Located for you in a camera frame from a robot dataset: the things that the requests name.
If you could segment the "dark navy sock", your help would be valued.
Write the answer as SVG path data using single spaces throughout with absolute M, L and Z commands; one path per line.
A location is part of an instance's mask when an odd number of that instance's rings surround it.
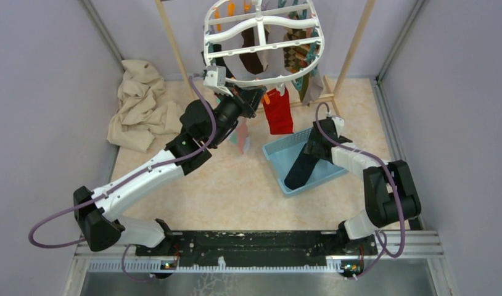
M 286 188 L 292 191 L 307 184 L 316 164 L 319 162 L 319 158 L 305 153 L 306 146 L 305 144 L 302 147 L 297 159 L 284 179 Z

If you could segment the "white hanger clip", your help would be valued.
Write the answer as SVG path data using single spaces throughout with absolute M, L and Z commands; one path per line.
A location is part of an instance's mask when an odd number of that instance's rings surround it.
M 275 86 L 276 91 L 279 93 L 279 96 L 283 97 L 286 93 L 286 85 L 284 83 L 277 84 Z

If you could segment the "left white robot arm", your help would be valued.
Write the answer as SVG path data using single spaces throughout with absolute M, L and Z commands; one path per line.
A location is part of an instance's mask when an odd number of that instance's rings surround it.
M 161 219 L 140 220 L 124 216 L 136 202 L 159 187 L 187 176 L 211 158 L 236 129 L 241 118 L 253 118 L 266 87 L 229 86 L 216 107 L 202 99 L 189 103 L 180 116 L 180 133 L 145 164 L 104 186 L 73 193 L 76 222 L 93 252 L 117 244 L 151 248 L 167 255 L 175 246 L 173 233 Z

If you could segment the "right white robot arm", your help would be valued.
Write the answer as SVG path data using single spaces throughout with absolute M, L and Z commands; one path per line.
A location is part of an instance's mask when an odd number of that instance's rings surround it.
M 337 247 L 353 254 L 361 239 L 385 226 L 406 221 L 421 213 L 421 202 L 410 172 L 403 160 L 386 161 L 357 148 L 340 135 L 344 120 L 331 116 L 314 121 L 304 153 L 325 160 L 355 175 L 363 182 L 364 210 L 339 226 Z

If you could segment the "red sock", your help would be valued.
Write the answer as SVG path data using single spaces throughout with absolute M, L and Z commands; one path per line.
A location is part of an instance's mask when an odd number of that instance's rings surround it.
M 278 89 L 272 89 L 266 93 L 266 97 L 268 100 L 264 101 L 263 108 L 270 133 L 273 135 L 292 134 L 294 123 L 288 90 L 286 89 L 281 94 Z

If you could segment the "white round clip hanger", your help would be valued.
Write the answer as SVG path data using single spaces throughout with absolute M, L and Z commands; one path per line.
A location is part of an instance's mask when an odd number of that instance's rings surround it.
M 225 58 L 239 57 L 246 52 L 256 52 L 259 56 L 284 49 L 285 47 L 318 43 L 319 53 L 312 63 L 296 73 L 288 72 L 271 78 L 234 79 L 233 83 L 242 87 L 277 85 L 301 80 L 305 75 L 315 74 L 325 48 L 324 33 L 313 1 L 279 1 L 277 7 L 268 8 L 263 1 L 244 1 L 243 11 L 238 13 L 234 1 L 217 1 L 207 11 L 204 18 L 204 47 L 206 42 L 222 44 L 254 28 L 255 46 L 237 49 L 223 49 Z M 316 37 L 283 41 L 287 29 L 312 28 Z

